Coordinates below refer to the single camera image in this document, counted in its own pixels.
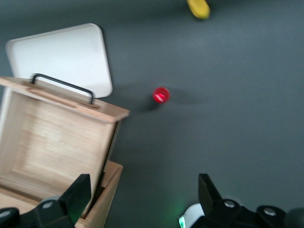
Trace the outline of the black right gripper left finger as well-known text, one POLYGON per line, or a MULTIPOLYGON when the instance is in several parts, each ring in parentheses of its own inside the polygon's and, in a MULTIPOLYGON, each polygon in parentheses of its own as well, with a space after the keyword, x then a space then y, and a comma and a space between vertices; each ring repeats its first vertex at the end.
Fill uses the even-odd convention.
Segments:
POLYGON ((91 200, 89 174, 81 174, 58 198, 44 200, 20 215, 19 228, 74 228, 91 200))

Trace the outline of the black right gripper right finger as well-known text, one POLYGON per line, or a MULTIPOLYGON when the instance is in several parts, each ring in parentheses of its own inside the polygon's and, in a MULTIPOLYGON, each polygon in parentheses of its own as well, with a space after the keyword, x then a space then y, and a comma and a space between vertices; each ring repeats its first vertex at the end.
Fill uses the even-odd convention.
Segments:
POLYGON ((208 174, 200 174, 198 197, 204 215, 193 228, 240 228, 242 207, 236 201, 221 197, 208 174))

